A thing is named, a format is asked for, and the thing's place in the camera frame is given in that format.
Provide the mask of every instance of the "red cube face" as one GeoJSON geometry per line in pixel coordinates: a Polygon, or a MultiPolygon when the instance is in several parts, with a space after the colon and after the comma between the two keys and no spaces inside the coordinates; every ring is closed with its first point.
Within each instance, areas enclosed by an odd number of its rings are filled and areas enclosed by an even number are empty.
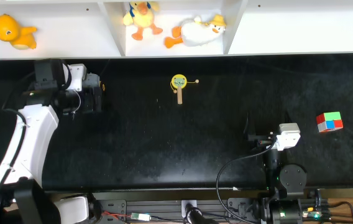
{"type": "Polygon", "coordinates": [[[334,125],[336,128],[343,128],[344,125],[342,124],[342,120],[335,120],[334,125]]]}
{"type": "Polygon", "coordinates": [[[325,122],[326,118],[324,117],[324,114],[321,114],[321,115],[317,116],[316,117],[316,121],[317,121],[318,124],[321,124],[321,123],[325,122]]]}

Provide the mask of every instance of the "wooden handle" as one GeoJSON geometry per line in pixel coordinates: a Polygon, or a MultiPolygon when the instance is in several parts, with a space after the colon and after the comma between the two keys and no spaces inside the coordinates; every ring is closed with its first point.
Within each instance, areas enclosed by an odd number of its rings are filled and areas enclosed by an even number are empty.
{"type": "Polygon", "coordinates": [[[178,104],[182,104],[182,88],[180,86],[176,89],[176,95],[178,97],[178,104]]]}

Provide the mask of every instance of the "blue square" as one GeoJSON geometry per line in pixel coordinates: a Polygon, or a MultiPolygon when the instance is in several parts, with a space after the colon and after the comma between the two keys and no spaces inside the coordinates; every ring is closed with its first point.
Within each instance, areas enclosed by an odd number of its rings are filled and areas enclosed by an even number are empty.
{"type": "Polygon", "coordinates": [[[334,121],[326,121],[327,129],[334,129],[336,126],[334,125],[334,121]]]}

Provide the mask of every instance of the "metal bracket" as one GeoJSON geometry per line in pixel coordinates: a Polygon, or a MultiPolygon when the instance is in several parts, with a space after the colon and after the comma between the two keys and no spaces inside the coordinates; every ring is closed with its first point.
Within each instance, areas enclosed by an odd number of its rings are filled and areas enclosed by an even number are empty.
{"type": "Polygon", "coordinates": [[[182,214],[183,218],[186,217],[186,206],[188,204],[191,204],[193,207],[197,208],[197,200],[182,200],[181,201],[181,214],[182,214]]]}
{"type": "MultiPolygon", "coordinates": [[[[228,209],[233,214],[244,218],[245,220],[256,222],[250,206],[254,200],[251,198],[229,198],[227,200],[228,209]]],[[[239,223],[239,220],[229,220],[231,223],[239,223]]]]}
{"type": "MultiPolygon", "coordinates": [[[[127,202],[125,200],[98,200],[102,209],[109,213],[125,214],[127,212],[127,202]]],[[[98,224],[125,224],[125,217],[119,217],[120,220],[104,215],[98,224]]]]}

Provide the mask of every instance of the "yellow hat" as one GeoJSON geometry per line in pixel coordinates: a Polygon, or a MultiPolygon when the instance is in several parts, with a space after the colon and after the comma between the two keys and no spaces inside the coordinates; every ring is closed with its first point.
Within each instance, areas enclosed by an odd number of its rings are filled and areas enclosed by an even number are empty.
{"type": "Polygon", "coordinates": [[[226,26],[226,23],[224,22],[224,17],[219,14],[216,14],[214,16],[214,19],[209,23],[216,26],[226,26]]]}

